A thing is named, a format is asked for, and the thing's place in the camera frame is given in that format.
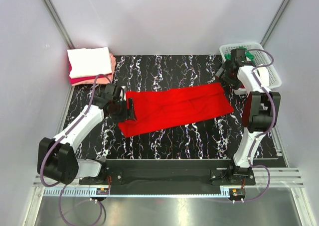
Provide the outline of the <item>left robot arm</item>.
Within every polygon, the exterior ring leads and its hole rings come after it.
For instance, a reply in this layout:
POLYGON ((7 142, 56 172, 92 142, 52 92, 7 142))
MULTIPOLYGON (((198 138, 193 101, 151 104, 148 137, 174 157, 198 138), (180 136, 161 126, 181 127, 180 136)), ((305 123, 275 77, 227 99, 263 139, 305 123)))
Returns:
POLYGON ((68 185, 75 179, 90 178, 103 184, 108 172, 97 159, 79 159, 75 153, 91 130, 109 117, 115 123, 136 120, 134 101, 127 98, 126 88, 107 84, 99 95, 91 95, 82 112, 53 138, 43 138, 38 147, 37 171, 41 183, 50 187, 45 178, 68 185))

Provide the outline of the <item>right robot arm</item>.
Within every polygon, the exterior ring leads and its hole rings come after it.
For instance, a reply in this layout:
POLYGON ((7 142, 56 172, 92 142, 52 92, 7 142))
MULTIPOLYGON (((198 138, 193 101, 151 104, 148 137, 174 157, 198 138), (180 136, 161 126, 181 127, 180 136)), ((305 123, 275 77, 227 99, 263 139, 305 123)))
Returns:
POLYGON ((216 74, 235 90, 244 87, 248 95, 242 114, 244 134, 226 170, 215 178, 219 184, 254 184, 254 155, 261 140, 276 125, 279 113, 281 95, 271 91, 263 79, 267 65, 256 65, 247 59, 246 52, 243 48, 233 49, 231 58, 216 74))

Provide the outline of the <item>bright red t-shirt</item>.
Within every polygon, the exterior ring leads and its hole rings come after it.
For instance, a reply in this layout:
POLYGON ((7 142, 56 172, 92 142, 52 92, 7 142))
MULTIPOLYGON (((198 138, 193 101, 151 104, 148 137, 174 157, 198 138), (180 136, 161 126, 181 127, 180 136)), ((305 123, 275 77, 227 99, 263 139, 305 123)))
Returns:
POLYGON ((234 112, 220 83, 161 92, 127 92, 137 120, 119 123, 125 137, 205 121, 234 112))

